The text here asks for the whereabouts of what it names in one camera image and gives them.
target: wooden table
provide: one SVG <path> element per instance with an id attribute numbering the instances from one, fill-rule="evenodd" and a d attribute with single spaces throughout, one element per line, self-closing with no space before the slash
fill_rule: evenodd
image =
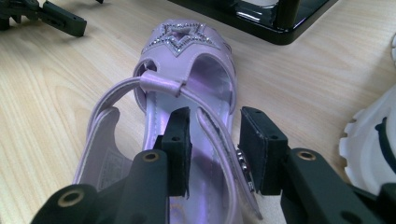
<path id="1" fill-rule="evenodd" d="M 264 111 L 291 147 L 321 153 L 345 180 L 339 138 L 352 116 L 396 83 L 390 41 L 396 1 L 340 0 L 294 43 L 275 46 L 164 0 L 54 0 L 88 21 L 75 38 L 24 20 L 0 33 L 0 223 L 28 223 L 69 185 L 91 110 L 130 77 L 151 30 L 170 18 L 216 28 L 233 48 L 238 104 Z M 145 116 L 129 95 L 117 105 L 119 148 L 141 149 Z M 240 114 L 233 140 L 239 138 Z M 265 223 L 282 222 L 262 198 Z"/>

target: black machine part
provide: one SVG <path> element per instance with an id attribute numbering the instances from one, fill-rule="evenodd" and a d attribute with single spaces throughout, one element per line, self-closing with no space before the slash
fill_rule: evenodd
<path id="1" fill-rule="evenodd" d="M 254 186 L 262 195 L 281 194 L 290 224 L 394 223 L 396 184 L 376 197 L 350 187 L 316 151 L 290 149 L 288 140 L 260 110 L 242 108 L 239 148 L 244 151 Z"/>
<path id="2" fill-rule="evenodd" d="M 53 194 L 32 224 L 164 224 L 169 223 L 169 197 L 189 189 L 190 110 L 170 115 L 155 149 L 134 157 L 128 176 L 99 192 L 90 185 L 71 185 Z"/>
<path id="3" fill-rule="evenodd" d="M 0 31 L 9 28 L 9 19 L 21 23 L 21 16 L 44 23 L 72 36 L 83 36 L 87 22 L 61 7 L 46 1 L 41 8 L 37 0 L 0 0 Z"/>
<path id="4" fill-rule="evenodd" d="M 271 6 L 260 6 L 248 0 L 169 1 L 276 45 L 292 43 L 337 2 L 279 0 Z"/>

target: shiny purple leather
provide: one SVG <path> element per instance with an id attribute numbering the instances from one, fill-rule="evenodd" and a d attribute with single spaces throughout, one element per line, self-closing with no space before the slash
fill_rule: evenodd
<path id="1" fill-rule="evenodd" d="M 113 105 L 131 90 L 146 113 L 143 150 L 153 148 L 172 111 L 191 109 L 190 197 L 170 199 L 171 223 L 243 223 L 242 207 L 261 217 L 230 136 L 236 105 L 231 48 L 214 29 L 197 21 L 169 20 L 156 27 L 134 77 L 99 100 L 74 183 L 101 189 L 126 175 L 131 162 L 114 142 L 119 112 Z"/>

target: rhinestone star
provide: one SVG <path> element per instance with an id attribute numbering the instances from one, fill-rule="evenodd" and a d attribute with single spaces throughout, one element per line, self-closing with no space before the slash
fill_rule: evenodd
<path id="1" fill-rule="evenodd" d="M 163 24 L 161 34 L 154 38 L 142 53 L 154 47 L 165 45 L 177 57 L 192 44 L 208 45 L 218 48 L 215 43 L 204 35 L 205 25 L 201 23 Z"/>

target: screw hole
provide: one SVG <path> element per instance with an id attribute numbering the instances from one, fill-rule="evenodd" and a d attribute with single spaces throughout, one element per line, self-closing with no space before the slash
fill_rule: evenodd
<path id="1" fill-rule="evenodd" d="M 160 158 L 160 155 L 158 155 L 158 154 L 155 153 L 155 152 L 150 152 L 150 153 L 146 154 L 146 155 L 143 157 L 143 161 L 156 161 L 156 160 L 158 160 L 159 158 Z"/>
<path id="2" fill-rule="evenodd" d="M 297 155 L 305 161 L 314 161 L 317 159 L 317 156 L 308 151 L 299 151 Z"/>
<path id="3" fill-rule="evenodd" d="M 58 205 L 61 207 L 73 206 L 84 198 L 84 191 L 82 189 L 71 189 L 64 193 L 58 200 Z"/>

